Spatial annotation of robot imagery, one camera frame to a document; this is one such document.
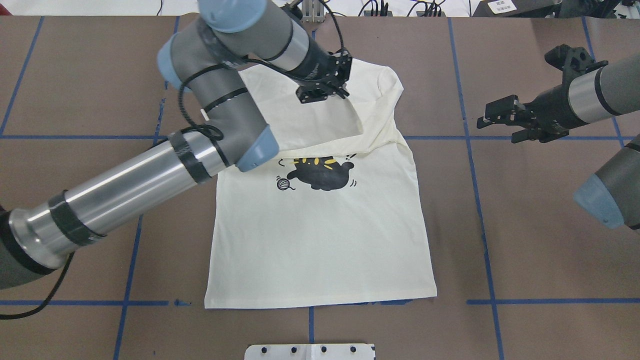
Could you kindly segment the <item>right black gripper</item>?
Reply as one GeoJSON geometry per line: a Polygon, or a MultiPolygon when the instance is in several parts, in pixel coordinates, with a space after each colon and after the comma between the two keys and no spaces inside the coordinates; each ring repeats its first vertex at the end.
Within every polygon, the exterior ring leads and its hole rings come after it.
{"type": "Polygon", "coordinates": [[[542,144],[569,136],[569,130],[552,129],[542,125],[535,112],[519,101],[518,95],[509,95],[487,103],[483,116],[477,119],[477,129],[491,125],[519,126],[522,130],[512,133],[513,144],[538,141],[542,144]]]}

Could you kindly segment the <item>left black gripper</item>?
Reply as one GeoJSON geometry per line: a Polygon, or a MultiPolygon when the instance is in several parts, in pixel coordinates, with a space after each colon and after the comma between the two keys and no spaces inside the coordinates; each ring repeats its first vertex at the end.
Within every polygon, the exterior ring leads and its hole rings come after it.
{"type": "Polygon", "coordinates": [[[317,55],[317,58],[305,59],[295,69],[295,82],[298,84],[295,95],[299,102],[310,104],[332,96],[345,100],[350,96],[346,82],[350,79],[352,55],[349,52],[318,52],[317,55]]]}

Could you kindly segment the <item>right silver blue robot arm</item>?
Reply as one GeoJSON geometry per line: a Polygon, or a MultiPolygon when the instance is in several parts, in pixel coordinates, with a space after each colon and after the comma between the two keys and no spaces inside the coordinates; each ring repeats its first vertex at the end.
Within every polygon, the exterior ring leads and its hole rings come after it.
{"type": "Polygon", "coordinates": [[[479,129],[519,126],[508,140],[478,146],[490,168],[481,174],[496,216],[526,230],[639,230],[639,138],[572,136],[579,127],[639,111],[639,55],[595,62],[581,47],[561,46],[547,60],[560,85],[522,103],[509,95],[489,103],[479,129]]]}

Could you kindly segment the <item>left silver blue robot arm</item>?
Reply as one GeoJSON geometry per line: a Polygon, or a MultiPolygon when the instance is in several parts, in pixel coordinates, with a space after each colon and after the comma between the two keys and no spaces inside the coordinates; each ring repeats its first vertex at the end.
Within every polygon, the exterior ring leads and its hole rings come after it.
{"type": "Polygon", "coordinates": [[[246,173],[276,157],[278,141],[240,77],[242,66],[288,77],[301,104],[349,96],[352,55],[344,45],[334,53],[318,45],[290,7],[270,0],[201,0],[198,7],[199,17],[157,54],[188,127],[33,209],[3,210],[2,289],[57,271],[79,248],[227,167],[246,173]]]}

